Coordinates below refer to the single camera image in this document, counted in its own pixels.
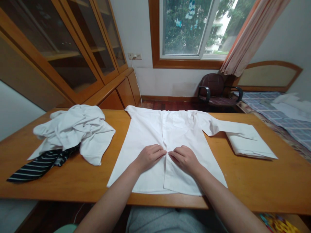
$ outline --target wooden cabinet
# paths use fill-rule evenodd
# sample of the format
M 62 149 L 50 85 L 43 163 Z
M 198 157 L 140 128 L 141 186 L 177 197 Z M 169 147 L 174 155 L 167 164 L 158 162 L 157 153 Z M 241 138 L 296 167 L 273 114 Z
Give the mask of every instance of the wooden cabinet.
M 84 42 L 86 50 L 93 61 L 104 84 L 108 84 L 119 75 L 113 55 L 101 27 L 97 12 L 93 11 L 92 1 L 60 0 L 64 10 L 78 36 Z
M 141 96 L 140 96 L 140 91 L 139 91 L 139 87 L 137 84 L 135 72 L 133 71 L 127 77 L 129 79 L 129 82 L 130 82 L 130 86 L 132 89 L 135 104 L 136 104 L 136 106 L 138 106 L 141 103 Z
M 126 108 L 128 105 L 136 106 L 131 86 L 127 77 L 122 83 L 120 83 L 119 86 L 117 86 L 116 89 L 124 108 Z
M 101 102 L 98 107 L 100 109 L 114 109 L 114 110 L 123 110 L 123 104 L 119 98 L 119 95 L 116 90 L 113 90 L 103 102 Z
M 109 0 L 0 1 L 0 28 L 3 42 L 17 52 L 8 61 L 24 59 L 33 68 L 6 83 L 41 108 L 139 104 Z
M 97 11 L 98 17 L 101 21 L 101 26 L 107 35 L 108 43 L 113 51 L 113 58 L 116 62 L 119 73 L 125 71 L 128 66 L 124 56 L 124 50 L 121 44 L 118 27 L 111 10 L 111 3 L 109 0 L 90 0 L 93 3 L 94 10 Z
M 108 0 L 0 1 L 0 28 L 75 104 L 128 68 Z

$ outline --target dark red chair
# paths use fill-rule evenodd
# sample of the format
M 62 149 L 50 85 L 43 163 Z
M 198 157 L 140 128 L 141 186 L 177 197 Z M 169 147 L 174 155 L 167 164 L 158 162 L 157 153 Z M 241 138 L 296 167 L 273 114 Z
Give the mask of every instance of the dark red chair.
M 236 88 L 239 91 L 239 97 L 236 101 L 223 97 L 226 87 Z M 198 98 L 211 106 L 234 107 L 242 100 L 242 97 L 243 90 L 240 87 L 225 86 L 224 79 L 220 74 L 207 74 L 199 84 Z

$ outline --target pink curtain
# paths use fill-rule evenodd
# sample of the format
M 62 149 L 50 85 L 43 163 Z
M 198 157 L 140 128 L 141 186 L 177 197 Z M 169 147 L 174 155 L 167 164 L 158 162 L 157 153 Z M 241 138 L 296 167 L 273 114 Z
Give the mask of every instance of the pink curtain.
M 239 77 L 290 0 L 257 0 L 220 71 Z

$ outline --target white dress shirt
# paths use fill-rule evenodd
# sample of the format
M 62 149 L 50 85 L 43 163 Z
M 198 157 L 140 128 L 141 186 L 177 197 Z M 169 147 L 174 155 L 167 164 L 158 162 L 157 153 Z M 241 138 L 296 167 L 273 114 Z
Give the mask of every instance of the white dress shirt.
M 125 111 L 129 113 L 131 122 L 107 187 L 116 181 L 145 146 L 154 144 L 161 145 L 167 151 L 172 151 L 181 145 L 188 146 L 193 150 L 198 161 L 227 187 L 224 175 L 203 131 L 208 136 L 213 136 L 219 131 L 230 132 L 246 140 L 247 143 L 256 142 L 258 139 L 252 131 L 249 131 L 249 125 L 219 121 L 205 112 L 160 111 L 134 106 L 128 106 Z M 202 195 L 195 180 L 181 170 L 168 155 L 141 174 L 133 192 Z
M 75 105 L 68 111 L 52 113 L 50 118 L 33 129 L 33 133 L 44 141 L 28 160 L 45 151 L 64 151 L 81 143 L 80 154 L 85 160 L 95 166 L 101 165 L 103 153 L 116 131 L 105 122 L 105 115 L 99 107 Z

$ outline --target wall outlet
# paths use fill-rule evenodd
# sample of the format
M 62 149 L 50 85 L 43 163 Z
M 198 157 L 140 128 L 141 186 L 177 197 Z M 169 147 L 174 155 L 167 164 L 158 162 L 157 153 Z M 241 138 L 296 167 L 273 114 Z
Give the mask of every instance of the wall outlet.
M 137 53 L 136 55 L 136 60 L 141 60 L 142 59 L 142 54 L 141 53 Z
M 127 55 L 129 56 L 130 60 L 134 57 L 134 53 L 127 53 Z

